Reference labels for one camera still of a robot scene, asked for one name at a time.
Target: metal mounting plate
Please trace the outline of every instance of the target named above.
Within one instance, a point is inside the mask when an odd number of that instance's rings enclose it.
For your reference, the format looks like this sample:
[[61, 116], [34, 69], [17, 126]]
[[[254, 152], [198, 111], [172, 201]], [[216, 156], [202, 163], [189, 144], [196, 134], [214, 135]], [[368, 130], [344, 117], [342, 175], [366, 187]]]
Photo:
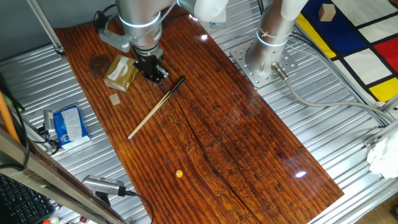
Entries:
[[[245, 42], [241, 45], [238, 45], [238, 46], [232, 48], [229, 51], [229, 54], [235, 59], [235, 61], [238, 63], [238, 66], [246, 74], [246, 76], [253, 83], [253, 85], [255, 87], [259, 88], [259, 87], [262, 87], [270, 82], [273, 82], [275, 79], [279, 79], [279, 76], [276, 74], [276, 72], [272, 72], [272, 73], [262, 72], [259, 75], [255, 75], [253, 72], [250, 71], [250, 69], [246, 65], [244, 56], [245, 56], [246, 52], [248, 51], [250, 45], [252, 45], [253, 41], [254, 40], [250, 40], [248, 42]], [[290, 73], [296, 71], [296, 69], [297, 69], [296, 62], [287, 53], [286, 50], [284, 50], [282, 53], [282, 61], [280, 62], [280, 66], [282, 67], [283, 71], [285, 71], [286, 74], [288, 74], [288, 75]]]

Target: gray cable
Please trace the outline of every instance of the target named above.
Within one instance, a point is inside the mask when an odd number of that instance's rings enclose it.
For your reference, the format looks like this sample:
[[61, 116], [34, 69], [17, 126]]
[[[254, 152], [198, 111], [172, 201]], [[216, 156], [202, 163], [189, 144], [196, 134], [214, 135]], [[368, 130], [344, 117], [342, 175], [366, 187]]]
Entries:
[[357, 102], [336, 102], [336, 103], [311, 103], [308, 101], [305, 101], [303, 98], [301, 98], [300, 96], [298, 96], [298, 94], [294, 91], [292, 84], [290, 84], [289, 80], [285, 80], [285, 83], [287, 85], [287, 87], [290, 89], [290, 91], [292, 92], [292, 94], [296, 97], [296, 99], [301, 102], [302, 104], [305, 104], [307, 106], [312, 106], [312, 107], [329, 107], [329, 106], [358, 106], [367, 110], [371, 110], [375, 113], [377, 113], [380, 116], [385, 117], [388, 121], [390, 121], [391, 123], [393, 123], [395, 120], [392, 119], [390, 116], [388, 116], [385, 112], [376, 109], [372, 106], [368, 106], [365, 105], [363, 103], [357, 103]]

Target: small wooden block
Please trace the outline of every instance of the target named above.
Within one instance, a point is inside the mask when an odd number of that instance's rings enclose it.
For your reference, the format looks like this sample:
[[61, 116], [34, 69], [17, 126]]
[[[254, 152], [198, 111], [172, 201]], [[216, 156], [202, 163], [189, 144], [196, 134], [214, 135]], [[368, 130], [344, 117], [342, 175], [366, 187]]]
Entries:
[[319, 20], [322, 22], [331, 22], [336, 14], [336, 8], [334, 4], [322, 4], [319, 10]]
[[113, 106], [120, 104], [120, 100], [117, 93], [110, 95], [109, 98], [111, 99]]

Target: small cardboard box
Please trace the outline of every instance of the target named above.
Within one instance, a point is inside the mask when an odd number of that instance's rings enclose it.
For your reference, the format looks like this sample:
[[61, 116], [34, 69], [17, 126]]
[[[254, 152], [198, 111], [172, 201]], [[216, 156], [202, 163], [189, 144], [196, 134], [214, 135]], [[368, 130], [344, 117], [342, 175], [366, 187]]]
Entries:
[[319, 10], [319, 20], [322, 22], [331, 22], [336, 14], [336, 8], [334, 4], [322, 4]]
[[133, 65], [134, 62], [134, 59], [122, 55], [116, 56], [105, 75], [105, 85], [126, 92], [139, 72]]

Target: wooden board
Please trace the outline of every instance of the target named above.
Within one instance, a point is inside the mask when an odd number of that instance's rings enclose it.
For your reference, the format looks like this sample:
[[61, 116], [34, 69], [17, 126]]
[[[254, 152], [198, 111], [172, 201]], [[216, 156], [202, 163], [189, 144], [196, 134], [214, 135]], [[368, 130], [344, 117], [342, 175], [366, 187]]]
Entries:
[[[164, 21], [160, 46], [168, 79], [152, 86], [140, 75], [127, 93], [105, 86], [107, 69], [123, 53], [102, 42], [92, 24], [56, 32], [137, 192], [152, 202], [155, 223], [306, 223], [343, 195], [188, 16]], [[128, 141], [182, 76], [183, 85]], [[114, 93], [120, 105], [111, 104]], [[305, 175], [296, 177], [299, 172]]]

